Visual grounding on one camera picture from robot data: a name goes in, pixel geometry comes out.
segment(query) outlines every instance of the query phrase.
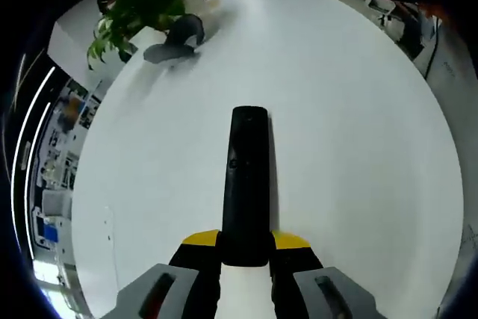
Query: floor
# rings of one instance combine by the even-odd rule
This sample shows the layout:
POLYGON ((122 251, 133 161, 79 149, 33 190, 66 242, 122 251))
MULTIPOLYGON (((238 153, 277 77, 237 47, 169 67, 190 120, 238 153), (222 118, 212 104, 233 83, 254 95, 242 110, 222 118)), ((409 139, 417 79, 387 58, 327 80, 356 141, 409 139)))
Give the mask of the floor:
MULTIPOLYGON (((343 3, 347 4, 351 8, 357 10, 360 14, 365 16, 371 22, 379 26, 378 13, 364 3, 364 0, 340 0, 343 3)), ((403 32, 403 23, 392 19, 385 23, 384 32, 395 42, 397 42, 402 36, 403 32)))

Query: desk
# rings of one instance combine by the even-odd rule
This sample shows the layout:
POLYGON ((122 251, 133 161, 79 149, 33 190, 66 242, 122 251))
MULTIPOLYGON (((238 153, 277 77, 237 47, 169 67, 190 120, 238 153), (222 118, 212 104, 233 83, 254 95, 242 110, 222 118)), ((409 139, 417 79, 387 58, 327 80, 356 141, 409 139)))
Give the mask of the desk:
POLYGON ((135 54, 90 127, 72 238, 93 314, 185 237, 220 229, 232 109, 258 105, 273 122, 280 228, 384 315, 430 318, 456 263, 463 197, 420 73, 337 0, 220 0, 215 11, 200 56, 165 68, 135 54))

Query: potted plant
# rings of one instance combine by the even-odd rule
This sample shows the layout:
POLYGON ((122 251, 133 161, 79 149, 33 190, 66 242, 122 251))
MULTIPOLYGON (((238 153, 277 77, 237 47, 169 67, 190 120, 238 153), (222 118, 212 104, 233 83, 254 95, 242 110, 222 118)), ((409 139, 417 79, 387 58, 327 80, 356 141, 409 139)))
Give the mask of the potted plant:
POLYGON ((166 31, 184 13, 184 0, 114 0, 99 20, 87 51, 89 68, 90 59, 103 61, 108 49, 116 49, 123 59, 131 51, 128 41, 143 27, 166 31))

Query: person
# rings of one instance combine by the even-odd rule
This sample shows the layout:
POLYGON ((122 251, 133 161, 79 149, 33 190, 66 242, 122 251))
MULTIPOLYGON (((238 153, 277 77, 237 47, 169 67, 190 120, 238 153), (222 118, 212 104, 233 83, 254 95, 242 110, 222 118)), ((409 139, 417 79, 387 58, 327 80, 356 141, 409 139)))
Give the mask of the person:
POLYGON ((392 10, 391 15, 400 18, 405 24, 403 35, 397 42, 397 45, 404 48, 411 58, 416 58, 423 48, 420 43, 420 23, 411 9, 407 8, 400 1, 392 1, 395 3, 395 8, 392 10))

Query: tabletop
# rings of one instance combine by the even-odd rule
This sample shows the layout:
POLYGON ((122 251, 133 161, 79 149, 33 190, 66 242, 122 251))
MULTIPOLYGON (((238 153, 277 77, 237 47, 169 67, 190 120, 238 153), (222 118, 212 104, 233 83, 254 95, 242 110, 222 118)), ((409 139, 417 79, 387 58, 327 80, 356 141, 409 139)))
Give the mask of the tabletop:
MULTIPOLYGON (((90 127, 72 239, 92 313, 111 310, 188 235, 220 229, 232 109, 257 105, 273 124, 279 228, 388 318, 430 318, 456 263, 463 197, 450 130, 420 73, 338 0, 219 0, 211 19, 194 58, 165 66, 135 54, 90 127)), ((221 312, 244 318, 246 306, 229 302, 221 312)))

